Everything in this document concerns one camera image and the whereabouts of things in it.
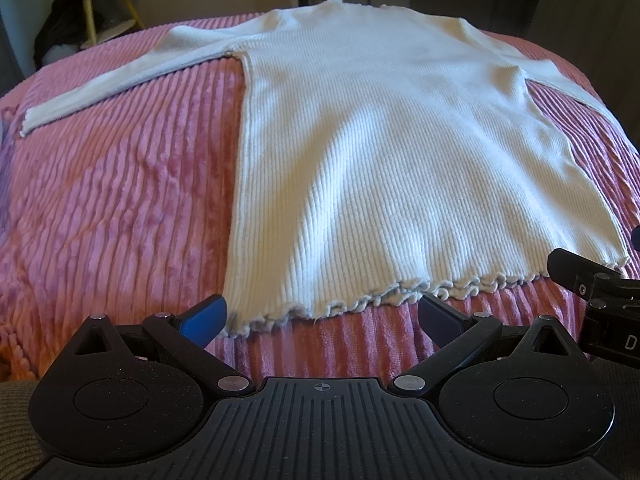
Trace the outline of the white ribbed knit sweater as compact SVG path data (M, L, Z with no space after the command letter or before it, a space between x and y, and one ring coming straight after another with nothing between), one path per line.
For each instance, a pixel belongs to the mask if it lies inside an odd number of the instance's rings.
M228 334L494 292L545 276L556 248L628 262L620 224L528 84L601 102L461 18L328 0L177 26L30 108L23 132L223 56L245 76Z

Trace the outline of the pink ribbed bed blanket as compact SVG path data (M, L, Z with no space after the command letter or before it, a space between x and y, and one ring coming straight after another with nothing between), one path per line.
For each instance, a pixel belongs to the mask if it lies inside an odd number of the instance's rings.
M208 62L116 96L22 139L24 112L149 51L174 24L49 65L1 98L1 381L43 374L91 313L138 324L222 292L244 91L242 65ZM528 84L623 231L639 225L639 154L618 127ZM585 303L549 280L450 301L509 325L556 316L577 336ZM376 376L434 351L416 306L379 306L207 348L265 376Z

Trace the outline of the yellow-legged shelf stand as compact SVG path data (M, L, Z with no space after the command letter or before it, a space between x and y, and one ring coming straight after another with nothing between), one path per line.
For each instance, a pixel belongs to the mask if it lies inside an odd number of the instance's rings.
M55 0L70 3L72 0ZM79 45L88 50L105 44L134 30L145 29L138 9L132 0L78 0L86 28L86 39Z

